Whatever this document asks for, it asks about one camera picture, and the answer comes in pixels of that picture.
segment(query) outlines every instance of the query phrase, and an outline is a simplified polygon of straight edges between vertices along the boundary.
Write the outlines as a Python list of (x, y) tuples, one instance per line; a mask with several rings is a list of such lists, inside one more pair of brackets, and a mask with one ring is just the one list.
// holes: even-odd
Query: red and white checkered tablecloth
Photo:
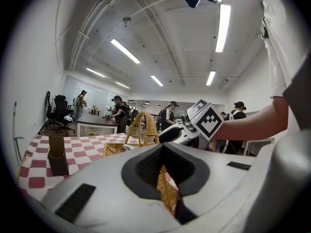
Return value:
[[(127, 135), (123, 133), (100, 136), (64, 137), (66, 158), (69, 165), (69, 175), (84, 168), (89, 163), (100, 159), (104, 145), (108, 142), (124, 143)], [(128, 143), (138, 143), (130, 137)], [(53, 176), (48, 152), (50, 149), (48, 136), (36, 136), (27, 150), (32, 154), (25, 157), (20, 167), (18, 186), (22, 193), (28, 194), (38, 201), (46, 195), (49, 189), (68, 176)]]

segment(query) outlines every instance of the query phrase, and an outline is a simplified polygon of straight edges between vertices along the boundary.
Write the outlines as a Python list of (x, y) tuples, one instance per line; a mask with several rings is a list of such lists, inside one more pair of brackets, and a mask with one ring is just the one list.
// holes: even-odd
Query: ceiling light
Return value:
[(154, 81), (157, 82), (159, 86), (163, 86), (162, 83), (154, 75), (152, 75), (151, 78), (153, 78)]
[(126, 87), (127, 89), (129, 89), (129, 87), (126, 86), (126, 85), (123, 85), (123, 84), (121, 84), (121, 83), (119, 83), (119, 82), (116, 82), (116, 83), (119, 84), (119, 85), (122, 85), (122, 86)]
[(95, 74), (97, 74), (97, 75), (99, 75), (99, 76), (102, 76), (102, 77), (105, 77), (103, 74), (100, 74), (100, 73), (98, 73), (98, 72), (96, 72), (96, 71), (93, 71), (92, 69), (90, 69), (90, 68), (86, 68), (88, 71), (90, 71), (90, 72), (94, 72)]
[(230, 5), (220, 5), (220, 22), (219, 22), (219, 31), (218, 39), (216, 45), (216, 52), (222, 52), (225, 46), (225, 39), (228, 33), (229, 21), (230, 21)]
[(210, 85), (215, 77), (216, 71), (210, 71), (206, 85)]
[(140, 63), (140, 60), (136, 58), (127, 48), (125, 48), (119, 41), (113, 39), (111, 41), (113, 45), (115, 45), (118, 49), (120, 49), (123, 53), (125, 53), (131, 60), (133, 60), (136, 64)]

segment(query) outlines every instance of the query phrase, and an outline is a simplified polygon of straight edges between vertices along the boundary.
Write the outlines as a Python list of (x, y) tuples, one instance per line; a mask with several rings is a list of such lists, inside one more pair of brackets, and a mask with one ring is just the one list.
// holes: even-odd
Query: table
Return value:
[(113, 129), (113, 133), (117, 133), (117, 127), (118, 125), (111, 119), (101, 118), (99, 116), (92, 116), (90, 114), (83, 114), (79, 119), (77, 120), (77, 127), (78, 132), (77, 135), (80, 137), (80, 127), (81, 126), (93, 126), (97, 128), (108, 128)]
[(91, 115), (95, 115), (96, 114), (96, 111), (98, 111), (98, 116), (99, 116), (99, 112), (101, 111), (101, 110), (98, 110), (98, 109), (96, 109), (96, 110), (94, 110), (94, 109), (90, 109), (90, 108), (88, 108), (89, 110), (91, 110)]
[[(102, 158), (104, 145), (108, 142), (124, 143), (127, 135), (123, 133), (100, 136), (64, 137), (69, 176), (86, 167), (89, 163)], [(129, 143), (138, 143), (130, 137)], [(27, 148), (32, 156), (23, 160), (18, 176), (18, 186), (23, 194), (28, 194), (38, 201), (62, 180), (69, 176), (53, 176), (48, 152), (49, 137), (37, 135)]]

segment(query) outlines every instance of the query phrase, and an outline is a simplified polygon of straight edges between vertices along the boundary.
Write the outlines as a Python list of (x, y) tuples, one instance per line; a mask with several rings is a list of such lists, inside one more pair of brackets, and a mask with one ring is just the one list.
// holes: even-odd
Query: ceiling beam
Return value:
[(144, 13), (149, 18), (149, 20), (153, 23), (153, 26), (155, 30), (158, 32), (160, 39), (162, 40), (163, 44), (168, 50), (168, 53), (172, 59), (174, 67), (178, 73), (178, 76), (181, 78), (182, 85), (186, 85), (185, 81), (183, 80), (183, 74), (179, 66), (179, 63), (177, 61), (176, 54), (170, 45), (170, 42), (168, 40), (168, 37), (166, 36), (166, 33), (164, 32), (164, 27), (162, 23), (160, 22), (161, 20), (159, 16), (157, 15), (157, 13), (154, 11), (153, 8), (148, 7), (148, 2), (146, 0), (136, 0), (136, 1), (141, 5), (142, 8), (144, 8), (143, 9)]

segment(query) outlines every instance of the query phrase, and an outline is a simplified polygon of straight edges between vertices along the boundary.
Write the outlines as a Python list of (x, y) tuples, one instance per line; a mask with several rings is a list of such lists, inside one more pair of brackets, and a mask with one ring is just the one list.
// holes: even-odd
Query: wicker basket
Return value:
[[(140, 121), (143, 116), (145, 116), (146, 119), (146, 136), (144, 142), (142, 143), (140, 135)], [(138, 143), (137, 144), (127, 143), (129, 137), (132, 134), (132, 131), (134, 130), (135, 125), (138, 125)], [(135, 118), (130, 128), (130, 132), (128, 133), (127, 138), (125, 140), (125, 144), (135, 146), (138, 148), (144, 147), (153, 144), (149, 143), (150, 139), (152, 139), (153, 137), (155, 138), (155, 143), (159, 143), (159, 136), (157, 134), (153, 118), (148, 112), (142, 111)], [(107, 143), (103, 151), (103, 157), (124, 152), (125, 150), (123, 148), (123, 145), (124, 143)], [(176, 191), (175, 188), (173, 188), (173, 186), (170, 183), (167, 182), (165, 178), (165, 173), (166, 168), (163, 166), (159, 175), (157, 189), (161, 192), (161, 200), (164, 203), (165, 207), (173, 214), (173, 207), (176, 205), (178, 192)]]

